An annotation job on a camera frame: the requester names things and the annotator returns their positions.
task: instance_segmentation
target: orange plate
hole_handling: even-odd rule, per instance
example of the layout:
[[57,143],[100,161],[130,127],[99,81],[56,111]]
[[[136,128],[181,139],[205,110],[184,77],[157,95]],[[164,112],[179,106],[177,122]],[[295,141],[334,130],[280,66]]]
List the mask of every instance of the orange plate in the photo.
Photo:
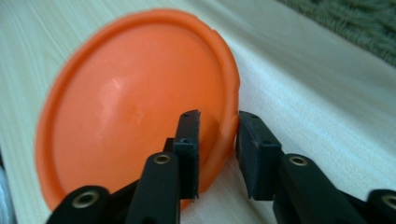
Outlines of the orange plate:
[[114,192],[135,181],[192,109],[206,190],[233,148],[238,88],[226,43],[190,14],[152,10],[108,25],[67,63],[41,115],[35,162],[49,208],[85,185]]

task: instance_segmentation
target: green rug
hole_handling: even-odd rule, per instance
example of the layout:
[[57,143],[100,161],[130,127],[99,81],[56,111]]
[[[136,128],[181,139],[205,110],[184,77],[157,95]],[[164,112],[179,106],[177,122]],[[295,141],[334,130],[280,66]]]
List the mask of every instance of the green rug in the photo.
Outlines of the green rug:
[[278,0],[396,66],[396,0]]

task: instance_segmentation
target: orange disc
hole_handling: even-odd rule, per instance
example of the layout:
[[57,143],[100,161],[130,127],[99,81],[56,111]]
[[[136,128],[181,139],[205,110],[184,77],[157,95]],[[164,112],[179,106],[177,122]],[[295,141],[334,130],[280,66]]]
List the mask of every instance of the orange disc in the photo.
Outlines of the orange disc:
[[111,23],[70,59],[44,106],[35,162],[49,208],[82,186],[114,192],[138,179],[193,109],[206,190],[233,148],[238,88],[229,48],[196,17],[152,10]]

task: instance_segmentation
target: tabletop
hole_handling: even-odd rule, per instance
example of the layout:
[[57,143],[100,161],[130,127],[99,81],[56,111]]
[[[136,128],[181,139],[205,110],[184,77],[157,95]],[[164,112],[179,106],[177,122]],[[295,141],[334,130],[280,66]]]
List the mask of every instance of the tabletop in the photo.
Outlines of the tabletop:
[[[225,39],[239,70],[239,108],[260,116],[287,153],[313,159],[363,200],[396,186],[396,68],[274,0],[0,2],[0,145],[19,223],[50,215],[35,169],[38,119],[73,53],[110,22],[178,8]],[[248,199],[233,153],[181,223],[276,223]]]

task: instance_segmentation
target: wooden table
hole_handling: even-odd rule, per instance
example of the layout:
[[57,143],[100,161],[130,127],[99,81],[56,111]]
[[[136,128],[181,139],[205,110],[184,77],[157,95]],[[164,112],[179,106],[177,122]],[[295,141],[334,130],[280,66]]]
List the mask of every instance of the wooden table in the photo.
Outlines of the wooden table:
[[[196,15],[227,41],[240,109],[262,117],[284,151],[313,159],[365,199],[396,187],[396,69],[273,1],[0,1],[0,144],[19,223],[50,215],[35,170],[35,134],[53,80],[101,27],[155,7]],[[276,223],[247,199],[234,155],[182,223]]]

